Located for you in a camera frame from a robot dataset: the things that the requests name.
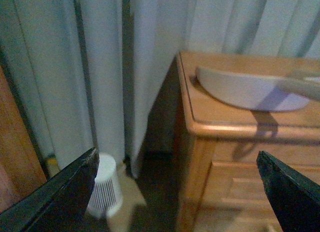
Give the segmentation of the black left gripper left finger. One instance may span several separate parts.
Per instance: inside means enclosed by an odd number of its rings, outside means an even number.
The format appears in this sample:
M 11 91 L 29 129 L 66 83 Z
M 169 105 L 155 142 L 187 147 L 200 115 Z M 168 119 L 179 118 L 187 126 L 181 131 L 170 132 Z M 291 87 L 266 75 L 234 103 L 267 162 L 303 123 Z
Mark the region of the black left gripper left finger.
M 0 214 L 1 231 L 78 231 L 99 167 L 91 148 Z

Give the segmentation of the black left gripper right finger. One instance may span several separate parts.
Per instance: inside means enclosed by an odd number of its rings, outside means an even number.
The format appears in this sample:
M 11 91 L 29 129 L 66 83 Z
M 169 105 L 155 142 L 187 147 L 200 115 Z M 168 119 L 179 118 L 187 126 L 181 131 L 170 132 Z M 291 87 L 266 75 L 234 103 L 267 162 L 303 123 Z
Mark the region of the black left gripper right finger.
M 256 164 L 282 230 L 319 231 L 320 186 L 265 151 Z

